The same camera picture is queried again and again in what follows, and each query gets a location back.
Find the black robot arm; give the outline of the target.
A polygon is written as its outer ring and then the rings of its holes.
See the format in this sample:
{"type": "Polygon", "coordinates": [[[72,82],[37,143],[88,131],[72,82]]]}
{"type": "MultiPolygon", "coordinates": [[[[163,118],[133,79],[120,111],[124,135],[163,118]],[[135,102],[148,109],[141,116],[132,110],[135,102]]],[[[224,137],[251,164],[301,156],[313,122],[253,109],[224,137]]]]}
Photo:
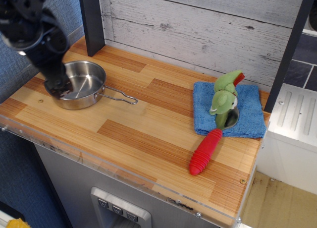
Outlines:
{"type": "Polygon", "coordinates": [[[62,60],[70,44],[45,0],[0,0],[0,32],[5,44],[24,53],[45,77],[45,88],[60,99],[73,91],[62,60]]]}

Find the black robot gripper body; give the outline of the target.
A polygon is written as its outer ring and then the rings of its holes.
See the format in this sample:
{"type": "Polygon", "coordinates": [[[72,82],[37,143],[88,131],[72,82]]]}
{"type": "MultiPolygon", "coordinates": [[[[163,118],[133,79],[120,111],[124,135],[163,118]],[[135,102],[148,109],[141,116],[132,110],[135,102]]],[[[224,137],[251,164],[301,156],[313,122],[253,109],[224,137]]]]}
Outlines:
{"type": "Polygon", "coordinates": [[[25,53],[31,63],[45,76],[48,84],[69,84],[62,59],[69,49],[67,35],[57,24],[44,22],[39,40],[25,53]]]}

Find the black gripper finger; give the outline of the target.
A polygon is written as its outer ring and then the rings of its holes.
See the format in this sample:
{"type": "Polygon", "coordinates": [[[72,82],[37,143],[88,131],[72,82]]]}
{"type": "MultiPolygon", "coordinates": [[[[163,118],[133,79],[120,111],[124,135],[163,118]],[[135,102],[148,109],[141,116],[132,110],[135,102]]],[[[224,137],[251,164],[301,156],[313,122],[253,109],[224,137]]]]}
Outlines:
{"type": "Polygon", "coordinates": [[[54,98],[60,99],[73,92],[73,86],[69,79],[65,82],[57,81],[55,85],[45,80],[44,86],[46,91],[54,98]]]}

